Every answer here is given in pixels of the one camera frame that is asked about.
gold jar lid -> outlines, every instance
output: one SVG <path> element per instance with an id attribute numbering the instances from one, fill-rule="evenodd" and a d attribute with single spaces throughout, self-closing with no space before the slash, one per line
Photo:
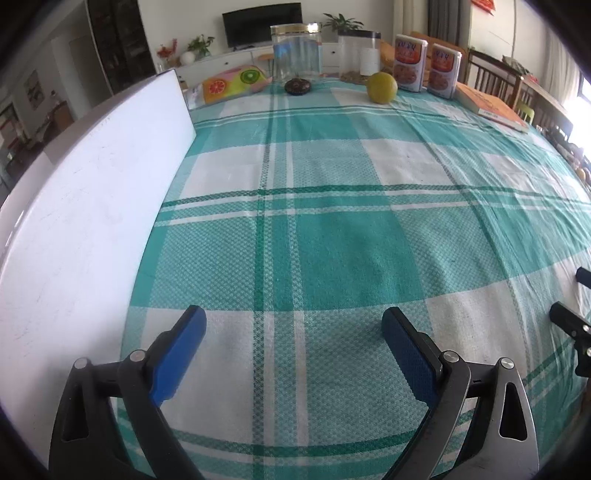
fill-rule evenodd
<path id="1" fill-rule="evenodd" d="M 271 35 L 285 35 L 288 33 L 318 33 L 318 23 L 288 23 L 285 25 L 272 25 Z"/>

pillow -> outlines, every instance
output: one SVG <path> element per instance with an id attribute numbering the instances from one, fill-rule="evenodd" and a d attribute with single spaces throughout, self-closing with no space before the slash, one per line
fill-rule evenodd
<path id="1" fill-rule="evenodd" d="M 244 95 L 260 92 L 269 84 L 270 79 L 254 65 L 226 70 L 209 77 L 185 94 L 189 110 L 213 103 L 224 102 Z"/>

white vase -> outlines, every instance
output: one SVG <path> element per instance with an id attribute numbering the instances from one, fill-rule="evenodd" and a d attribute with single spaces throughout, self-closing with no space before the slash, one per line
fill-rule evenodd
<path id="1" fill-rule="evenodd" d="M 186 51 L 181 55 L 181 64 L 191 65 L 195 61 L 195 54 L 192 51 Z"/>

metal screw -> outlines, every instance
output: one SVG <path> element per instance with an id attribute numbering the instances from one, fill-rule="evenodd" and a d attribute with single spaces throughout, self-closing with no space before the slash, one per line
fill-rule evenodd
<path id="1" fill-rule="evenodd" d="M 146 358 L 146 352 L 143 350 L 134 350 L 129 356 L 132 362 L 141 362 L 144 358 Z"/>
<path id="2" fill-rule="evenodd" d="M 74 368 L 77 368 L 78 370 L 84 368 L 86 365 L 88 365 L 88 359 L 84 357 L 79 358 L 74 362 Z"/>
<path id="3" fill-rule="evenodd" d="M 501 358 L 501 365 L 505 367 L 507 370 L 511 370 L 515 366 L 513 360 L 507 357 Z"/>
<path id="4" fill-rule="evenodd" d="M 450 362 L 451 364 L 454 364 L 454 363 L 456 363 L 460 359 L 460 356 L 456 352 L 453 352 L 451 350 L 448 350 L 447 352 L 443 352 L 443 358 L 447 362 Z"/>

green chair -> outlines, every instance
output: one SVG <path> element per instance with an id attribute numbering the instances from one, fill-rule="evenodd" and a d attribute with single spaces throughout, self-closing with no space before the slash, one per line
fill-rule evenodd
<path id="1" fill-rule="evenodd" d="M 517 102 L 517 106 L 515 107 L 517 110 L 517 115 L 519 115 L 523 120 L 528 122 L 530 125 L 534 121 L 534 109 L 528 105 L 526 105 L 521 100 Z"/>

